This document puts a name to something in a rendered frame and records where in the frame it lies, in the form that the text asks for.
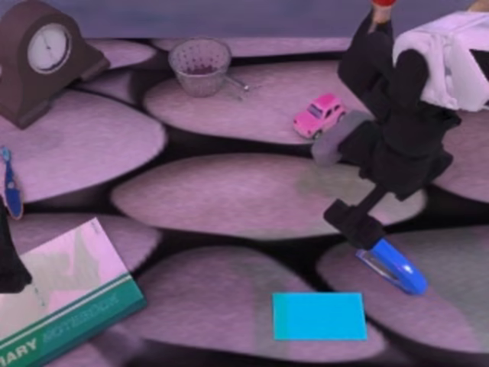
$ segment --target car window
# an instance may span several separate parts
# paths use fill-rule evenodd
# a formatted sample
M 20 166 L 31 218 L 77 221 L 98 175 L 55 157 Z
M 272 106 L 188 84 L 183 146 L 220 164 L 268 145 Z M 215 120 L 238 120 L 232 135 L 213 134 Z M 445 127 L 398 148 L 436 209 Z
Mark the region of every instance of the car window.
M 318 109 L 315 105 L 309 105 L 307 111 L 317 119 L 322 117 L 322 110 Z

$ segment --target blue rectangular block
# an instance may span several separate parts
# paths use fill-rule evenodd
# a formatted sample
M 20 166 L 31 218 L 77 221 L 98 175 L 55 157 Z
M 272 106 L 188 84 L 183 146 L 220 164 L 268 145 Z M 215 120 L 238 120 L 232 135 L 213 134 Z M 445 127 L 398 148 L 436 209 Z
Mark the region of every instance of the blue rectangular block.
M 366 340 L 359 293 L 273 294 L 275 340 Z

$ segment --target metal strainer basket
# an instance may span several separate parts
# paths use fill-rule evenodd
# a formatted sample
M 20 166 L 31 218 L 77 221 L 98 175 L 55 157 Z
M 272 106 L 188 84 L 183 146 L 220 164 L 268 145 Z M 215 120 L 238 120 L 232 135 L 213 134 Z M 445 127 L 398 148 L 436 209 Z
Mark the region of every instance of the metal strainer basket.
M 248 86 L 227 76 L 232 55 L 229 46 L 213 38 L 191 38 L 170 52 L 170 66 L 183 90 L 193 97 L 215 95 L 226 81 Z

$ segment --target clock base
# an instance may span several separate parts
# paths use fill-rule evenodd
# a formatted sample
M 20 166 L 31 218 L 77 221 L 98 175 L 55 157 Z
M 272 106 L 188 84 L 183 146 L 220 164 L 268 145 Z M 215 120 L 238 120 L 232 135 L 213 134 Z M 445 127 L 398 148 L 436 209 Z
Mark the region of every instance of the clock base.
M 110 67 L 110 63 L 107 59 L 102 58 L 98 63 L 87 69 L 80 77 L 83 82 L 87 82 L 100 73 L 106 71 Z
M 0 115 L 9 120 L 17 128 L 24 130 L 36 122 L 40 117 L 46 115 L 50 109 L 50 101 L 43 101 L 39 105 L 23 114 L 13 113 L 7 107 L 0 105 Z

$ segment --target red cap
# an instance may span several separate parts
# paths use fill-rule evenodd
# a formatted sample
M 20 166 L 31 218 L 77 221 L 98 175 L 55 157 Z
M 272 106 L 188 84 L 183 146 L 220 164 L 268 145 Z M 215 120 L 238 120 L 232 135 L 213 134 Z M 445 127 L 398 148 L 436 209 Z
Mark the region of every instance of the red cap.
M 372 2 L 379 6 L 392 6 L 396 0 L 372 0 Z

